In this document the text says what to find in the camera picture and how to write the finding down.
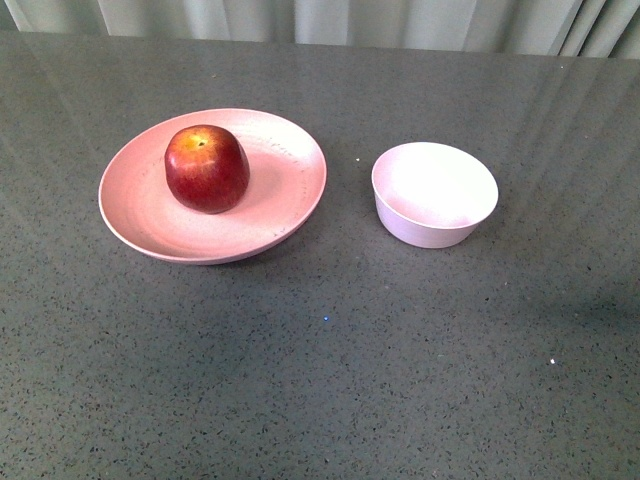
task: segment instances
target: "curtain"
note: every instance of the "curtain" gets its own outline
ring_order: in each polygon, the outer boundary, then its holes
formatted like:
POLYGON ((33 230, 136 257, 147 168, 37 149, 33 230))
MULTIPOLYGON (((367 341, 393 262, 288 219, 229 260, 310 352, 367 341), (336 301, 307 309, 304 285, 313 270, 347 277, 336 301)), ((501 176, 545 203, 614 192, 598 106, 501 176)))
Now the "curtain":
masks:
POLYGON ((0 0, 0 28, 640 58, 640 0, 0 0))

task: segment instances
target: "pink plate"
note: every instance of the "pink plate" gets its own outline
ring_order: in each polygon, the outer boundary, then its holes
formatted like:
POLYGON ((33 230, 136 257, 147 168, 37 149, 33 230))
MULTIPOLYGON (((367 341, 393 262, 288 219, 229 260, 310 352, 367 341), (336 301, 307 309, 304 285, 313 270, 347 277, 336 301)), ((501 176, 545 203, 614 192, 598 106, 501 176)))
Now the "pink plate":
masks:
POLYGON ((166 120, 125 145, 100 181, 100 213, 120 240, 151 257, 227 263, 263 252, 294 233, 320 201, 326 179, 322 150, 294 123, 254 110, 205 110, 166 120), (169 140, 200 123, 232 132, 251 167, 240 203, 215 215, 180 204, 165 179, 169 140))

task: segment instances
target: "plastic bowl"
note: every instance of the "plastic bowl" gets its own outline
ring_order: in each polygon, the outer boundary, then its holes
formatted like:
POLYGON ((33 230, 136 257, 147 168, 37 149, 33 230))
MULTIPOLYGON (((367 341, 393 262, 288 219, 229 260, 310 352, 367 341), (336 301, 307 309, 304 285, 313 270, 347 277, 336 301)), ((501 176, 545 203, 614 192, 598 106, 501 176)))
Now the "plastic bowl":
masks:
POLYGON ((498 185, 480 161, 439 143, 394 147, 371 173, 382 224, 400 240, 422 248, 460 243, 498 203, 498 185))

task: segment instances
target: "bowl rim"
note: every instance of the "bowl rim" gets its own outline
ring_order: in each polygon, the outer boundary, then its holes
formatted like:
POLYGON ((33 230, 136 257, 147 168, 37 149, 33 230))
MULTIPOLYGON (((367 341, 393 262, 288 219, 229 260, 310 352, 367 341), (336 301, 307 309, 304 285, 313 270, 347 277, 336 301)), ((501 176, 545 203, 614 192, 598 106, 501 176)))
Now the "bowl rim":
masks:
POLYGON ((464 150, 461 150, 457 147, 453 147, 451 145, 447 145, 444 143, 438 143, 438 142, 408 142, 408 143, 403 143, 400 145, 396 145, 395 147, 391 147, 388 150, 386 150, 385 152, 383 152, 375 161, 375 163, 373 164, 373 168, 371 169, 371 183, 373 185, 373 191, 375 193, 375 196, 378 200, 380 200, 383 205, 390 211, 392 212, 394 215, 396 215, 397 217, 400 217, 402 219, 404 219, 405 221, 413 224, 413 225, 417 225, 420 227, 425 227, 425 228, 429 228, 429 229, 433 229, 433 230, 462 230, 465 228, 469 228, 469 227, 474 227, 479 225, 481 222, 483 222, 484 220, 486 220, 492 213, 493 211, 496 209, 496 206, 498 205, 498 200, 500 197, 500 191, 498 189, 498 183, 495 179, 495 177, 493 176, 493 174, 491 173, 491 171, 487 168, 487 166, 482 163, 480 160, 478 160, 476 157, 474 157, 473 155, 471 155, 468 152, 465 152, 464 150), (385 157, 386 155, 390 154, 392 151, 397 150, 397 149, 401 149, 401 148, 406 148, 408 146, 425 146, 425 147, 444 147, 448 150, 453 150, 458 154, 463 154, 464 156, 468 157, 471 160, 474 160, 475 162, 477 162, 479 164, 480 167, 482 167, 482 169, 488 174, 487 178, 491 179, 491 186, 493 187, 492 190, 494 190, 495 192, 495 199, 492 202, 491 208, 487 209, 487 213, 482 215, 481 217, 479 217, 478 219, 472 221, 472 222, 467 222, 464 223, 462 225, 455 225, 455 226, 442 226, 442 225, 433 225, 433 224, 429 224, 426 222, 420 222, 418 220, 415 220, 411 217, 408 217, 400 212, 398 212, 398 210, 396 210, 395 208, 393 208, 389 202, 387 202, 387 200, 384 199, 384 197, 381 195, 378 186, 376 185, 376 179, 375 179, 375 173, 376 173, 376 168, 379 167, 380 165, 380 161, 382 160, 383 157, 385 157))

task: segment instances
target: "speckled stone surface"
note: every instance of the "speckled stone surface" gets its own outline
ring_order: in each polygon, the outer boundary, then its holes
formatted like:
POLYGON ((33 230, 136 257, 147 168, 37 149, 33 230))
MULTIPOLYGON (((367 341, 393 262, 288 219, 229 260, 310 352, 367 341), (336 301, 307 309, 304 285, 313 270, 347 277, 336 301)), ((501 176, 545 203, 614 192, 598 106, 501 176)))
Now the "speckled stone surface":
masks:
POLYGON ((640 478, 638 132, 637 61, 0 33, 0 478, 640 478), (130 249, 105 167, 220 107, 314 136, 318 208, 237 263, 130 249), (409 141, 497 179, 456 247, 377 218, 409 141))

